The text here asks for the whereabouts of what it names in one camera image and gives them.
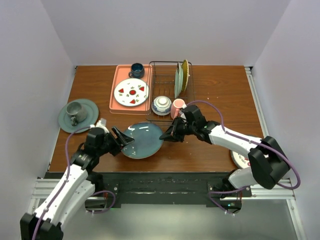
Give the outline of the dark teal plate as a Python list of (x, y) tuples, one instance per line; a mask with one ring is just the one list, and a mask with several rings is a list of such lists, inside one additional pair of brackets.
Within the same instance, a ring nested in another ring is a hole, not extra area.
[(123, 133), (134, 139), (134, 142), (121, 150), (126, 157), (131, 159), (145, 159), (154, 155), (164, 142), (160, 139), (163, 130), (151, 122), (135, 123)]

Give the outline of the blue white porcelain bowl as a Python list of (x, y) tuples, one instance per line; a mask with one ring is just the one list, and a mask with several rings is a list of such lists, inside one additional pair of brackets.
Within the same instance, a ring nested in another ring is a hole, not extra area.
[(159, 116), (166, 116), (171, 112), (172, 101), (167, 96), (156, 97), (152, 104), (152, 111)]

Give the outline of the pink ceramic mug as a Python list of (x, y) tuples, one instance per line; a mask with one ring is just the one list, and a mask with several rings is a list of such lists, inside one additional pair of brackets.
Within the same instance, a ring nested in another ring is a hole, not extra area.
[(177, 98), (172, 102), (170, 109), (170, 117), (174, 120), (176, 117), (181, 116), (181, 108), (184, 108), (186, 103), (183, 99)]

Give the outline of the light green flower plate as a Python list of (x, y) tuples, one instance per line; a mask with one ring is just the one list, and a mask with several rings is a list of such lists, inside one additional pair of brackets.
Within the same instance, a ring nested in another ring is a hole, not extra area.
[(175, 71), (175, 81), (174, 81), (174, 98), (177, 99), (182, 92), (183, 86), (183, 69), (182, 65), (178, 62)]

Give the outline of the yellow woven bamboo plate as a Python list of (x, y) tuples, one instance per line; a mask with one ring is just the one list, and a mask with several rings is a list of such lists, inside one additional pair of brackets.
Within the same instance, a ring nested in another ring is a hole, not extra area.
[(181, 91), (184, 92), (188, 85), (189, 80), (189, 62), (187, 59), (185, 59), (181, 64), (182, 70), (183, 70), (183, 78), (182, 78), (182, 89)]

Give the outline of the white plate red characters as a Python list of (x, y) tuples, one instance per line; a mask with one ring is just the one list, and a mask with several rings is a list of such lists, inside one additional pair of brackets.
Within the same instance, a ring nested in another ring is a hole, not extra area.
[(247, 156), (243, 156), (235, 151), (230, 151), (230, 156), (234, 162), (234, 164), (239, 169), (245, 169), (251, 166), (249, 158)]

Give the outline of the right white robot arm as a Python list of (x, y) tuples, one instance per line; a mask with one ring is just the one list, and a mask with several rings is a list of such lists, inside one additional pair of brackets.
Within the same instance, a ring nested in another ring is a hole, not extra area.
[(260, 185), (272, 189), (291, 169), (278, 142), (270, 136), (253, 137), (225, 128), (222, 123), (208, 121), (196, 105), (180, 109), (170, 127), (160, 136), (166, 142), (183, 142), (194, 135), (200, 141), (227, 148), (243, 157), (250, 165), (232, 171), (222, 185), (223, 192), (235, 196), (242, 188)]

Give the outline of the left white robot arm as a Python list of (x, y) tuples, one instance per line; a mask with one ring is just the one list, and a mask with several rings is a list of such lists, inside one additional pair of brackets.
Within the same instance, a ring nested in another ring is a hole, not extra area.
[(61, 240), (64, 228), (91, 196), (105, 193), (102, 178), (94, 173), (100, 157), (116, 156), (134, 142), (116, 127), (90, 126), (86, 139), (77, 151), (66, 156), (67, 168), (46, 200), (33, 212), (20, 219), (23, 240)]

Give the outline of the grey green saucer plate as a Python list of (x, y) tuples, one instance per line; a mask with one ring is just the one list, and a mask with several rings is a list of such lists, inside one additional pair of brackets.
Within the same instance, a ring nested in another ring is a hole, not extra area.
[[(86, 118), (79, 122), (76, 126), (72, 126), (71, 117), (67, 114), (67, 107), (71, 103), (78, 102), (81, 104), (86, 112)], [(94, 125), (97, 122), (99, 116), (99, 109), (98, 106), (90, 99), (87, 98), (78, 98), (71, 102), (68, 102), (59, 112), (58, 115), (58, 124), (60, 128), (65, 131), (66, 133), (72, 133), (78, 129), (88, 127), (89, 125)]]

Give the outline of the white watermelon pattern plate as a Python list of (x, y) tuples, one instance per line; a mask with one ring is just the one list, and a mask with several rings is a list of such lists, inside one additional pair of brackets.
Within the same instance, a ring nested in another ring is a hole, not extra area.
[(142, 79), (128, 78), (117, 84), (113, 96), (124, 107), (137, 107), (149, 98), (149, 85)]

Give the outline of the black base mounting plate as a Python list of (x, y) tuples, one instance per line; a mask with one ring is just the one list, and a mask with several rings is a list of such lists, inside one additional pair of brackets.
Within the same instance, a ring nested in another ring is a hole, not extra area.
[(225, 172), (103, 172), (101, 193), (85, 201), (88, 210), (100, 210), (124, 204), (205, 205), (213, 200), (228, 210), (240, 209), (240, 200), (252, 196), (246, 187), (239, 193), (216, 194), (223, 190)]

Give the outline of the grey metal mug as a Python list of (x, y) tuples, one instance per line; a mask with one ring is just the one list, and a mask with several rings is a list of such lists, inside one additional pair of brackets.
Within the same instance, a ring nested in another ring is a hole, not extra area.
[(70, 123), (72, 126), (77, 126), (80, 122), (83, 122), (88, 115), (88, 112), (84, 105), (74, 101), (67, 105), (66, 113), (70, 118)]

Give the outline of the pink plastic tray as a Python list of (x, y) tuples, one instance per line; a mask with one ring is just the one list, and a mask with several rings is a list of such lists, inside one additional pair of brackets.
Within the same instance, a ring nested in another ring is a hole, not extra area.
[(139, 106), (126, 107), (120, 105), (114, 97), (114, 89), (121, 81), (130, 79), (129, 72), (131, 70), (130, 65), (118, 65), (115, 69), (115, 74), (113, 77), (110, 100), (109, 100), (109, 110), (113, 114), (126, 114), (126, 115), (147, 115), (149, 110), (151, 110), (152, 98), (150, 97), (152, 84), (150, 80), (150, 75), (152, 73), (152, 67), (149, 65), (144, 65), (144, 77), (141, 78), (144, 82), (149, 85), (149, 96), (148, 99)]

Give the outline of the dark blue mug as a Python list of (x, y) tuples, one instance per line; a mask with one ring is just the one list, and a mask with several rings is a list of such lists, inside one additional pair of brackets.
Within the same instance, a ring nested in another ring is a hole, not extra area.
[(142, 79), (145, 75), (145, 68), (141, 63), (134, 63), (130, 67), (128, 76), (130, 78)]

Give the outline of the aluminium frame rail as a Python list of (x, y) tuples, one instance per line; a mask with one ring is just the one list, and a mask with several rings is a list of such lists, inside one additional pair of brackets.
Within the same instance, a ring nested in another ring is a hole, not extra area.
[[(258, 93), (256, 90), (255, 81), (252, 74), (252, 66), (245, 66), (244, 70), (248, 79), (248, 83), (250, 86), (251, 94), (253, 97), (253, 101), (255, 104), (255, 108), (257, 111), (259, 123), (261, 126), (262, 134), (264, 137), (269, 135), (269, 131), (267, 128), (267, 124), (265, 121), (265, 116), (261, 107), (261, 103), (258, 97)], [(293, 190), (288, 190), (282, 187), (276, 187), (273, 190), (262, 190), (262, 200), (286, 200), (286, 206), (289, 212), (289, 219), (291, 220), (295, 235), (298, 240), (306, 240), (307, 236), (305, 230), (303, 228), (303, 223), (298, 211), (297, 203), (296, 203), (296, 196)]]

